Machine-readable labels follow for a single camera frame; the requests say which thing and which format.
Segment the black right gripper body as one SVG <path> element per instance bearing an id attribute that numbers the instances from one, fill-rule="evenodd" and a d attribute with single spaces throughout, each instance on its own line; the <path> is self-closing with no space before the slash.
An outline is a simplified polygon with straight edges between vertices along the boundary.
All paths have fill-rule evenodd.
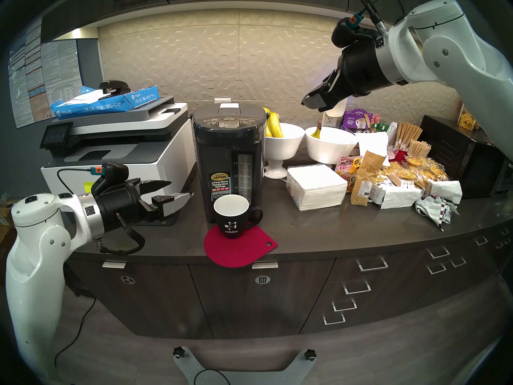
<path id="1" fill-rule="evenodd" d="M 378 61 L 377 50 L 385 53 L 388 46 L 385 38 L 350 41 L 346 38 L 334 39 L 334 44 L 343 49 L 337 62 L 334 81 L 334 98 L 341 101 L 349 96 L 366 96 L 371 92 L 396 84 L 390 75 L 387 77 Z"/>

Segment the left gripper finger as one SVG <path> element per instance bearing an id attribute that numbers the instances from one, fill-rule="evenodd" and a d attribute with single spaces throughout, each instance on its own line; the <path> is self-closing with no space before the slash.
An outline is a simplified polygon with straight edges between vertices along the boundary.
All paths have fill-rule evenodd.
<path id="1" fill-rule="evenodd" d="M 167 180 L 146 180 L 138 183 L 138 193 L 140 195 L 146 195 L 155 191 L 161 190 L 171 184 L 171 181 Z"/>
<path id="2" fill-rule="evenodd" d="M 156 209 L 156 220 L 161 222 L 175 216 L 194 196 L 193 192 L 177 192 L 171 195 L 152 196 L 152 206 Z"/>

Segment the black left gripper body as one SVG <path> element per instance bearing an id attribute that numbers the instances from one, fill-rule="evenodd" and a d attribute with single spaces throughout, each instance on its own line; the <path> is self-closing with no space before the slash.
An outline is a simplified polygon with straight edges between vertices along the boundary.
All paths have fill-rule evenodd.
<path id="1" fill-rule="evenodd" d="M 140 181 L 96 181 L 96 202 L 100 209 L 105 232 L 122 226 L 117 214 L 129 225 L 142 221 L 156 221 L 156 209 L 144 202 L 138 193 Z"/>

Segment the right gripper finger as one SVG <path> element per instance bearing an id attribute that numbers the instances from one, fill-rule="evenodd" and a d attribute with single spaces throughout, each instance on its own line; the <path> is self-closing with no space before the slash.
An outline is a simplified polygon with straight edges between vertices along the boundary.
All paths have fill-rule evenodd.
<path id="1" fill-rule="evenodd" d="M 324 88 L 326 88 L 326 90 L 329 90 L 330 92 L 332 91 L 333 93 L 336 93 L 338 96 L 340 96 L 340 92 L 336 86 L 338 76 L 339 76 L 339 72 L 337 70 L 334 70 L 317 87 L 324 87 Z M 305 97 L 303 97 L 301 104 L 303 106 L 305 106 Z"/>
<path id="2" fill-rule="evenodd" d="M 305 107 L 325 112 L 335 108 L 344 99 L 345 97 L 338 96 L 324 87 L 317 87 L 305 95 Z"/>

